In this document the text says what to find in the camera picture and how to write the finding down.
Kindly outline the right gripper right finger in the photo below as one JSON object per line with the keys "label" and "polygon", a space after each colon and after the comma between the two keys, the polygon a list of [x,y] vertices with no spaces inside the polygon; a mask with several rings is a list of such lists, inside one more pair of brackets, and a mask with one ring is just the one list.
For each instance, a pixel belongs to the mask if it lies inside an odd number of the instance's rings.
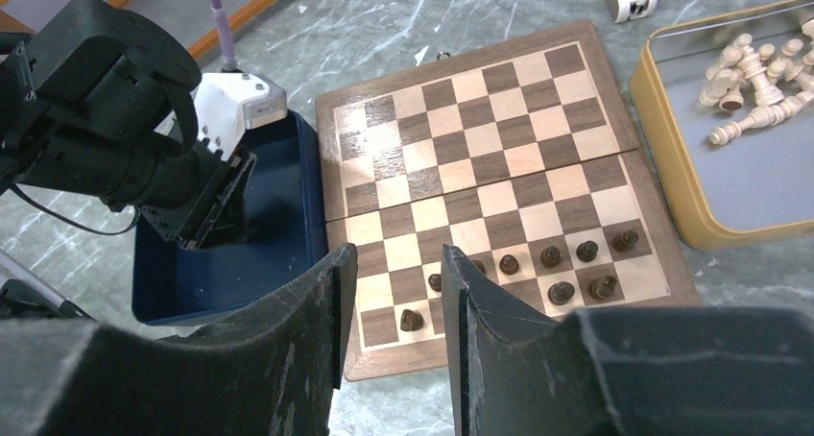
{"label": "right gripper right finger", "polygon": [[766,307],[578,308],[561,320],[442,250],[459,435],[809,435],[813,322]]}

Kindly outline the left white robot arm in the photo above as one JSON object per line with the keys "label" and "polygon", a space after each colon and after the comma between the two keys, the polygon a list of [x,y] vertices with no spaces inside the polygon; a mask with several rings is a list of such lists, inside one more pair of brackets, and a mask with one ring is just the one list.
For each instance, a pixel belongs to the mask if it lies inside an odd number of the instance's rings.
{"label": "left white robot arm", "polygon": [[253,77],[203,73],[146,17],[71,0],[38,33],[1,35],[1,189],[132,207],[185,250],[249,237],[257,162],[240,141]]}

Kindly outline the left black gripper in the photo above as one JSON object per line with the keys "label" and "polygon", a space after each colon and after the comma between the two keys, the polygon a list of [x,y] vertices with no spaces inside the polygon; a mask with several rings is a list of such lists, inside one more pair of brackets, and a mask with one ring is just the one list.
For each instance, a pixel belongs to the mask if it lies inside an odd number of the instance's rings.
{"label": "left black gripper", "polygon": [[158,165],[142,217],[184,250],[243,244],[250,235],[246,190],[257,155],[239,146],[226,161],[197,143]]}

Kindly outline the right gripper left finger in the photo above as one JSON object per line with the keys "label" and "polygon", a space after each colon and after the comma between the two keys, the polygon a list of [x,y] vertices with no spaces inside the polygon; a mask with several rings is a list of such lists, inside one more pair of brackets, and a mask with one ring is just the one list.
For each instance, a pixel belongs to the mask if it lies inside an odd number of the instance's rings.
{"label": "right gripper left finger", "polygon": [[1,320],[5,435],[325,435],[342,382],[358,252],[187,336],[89,319]]}

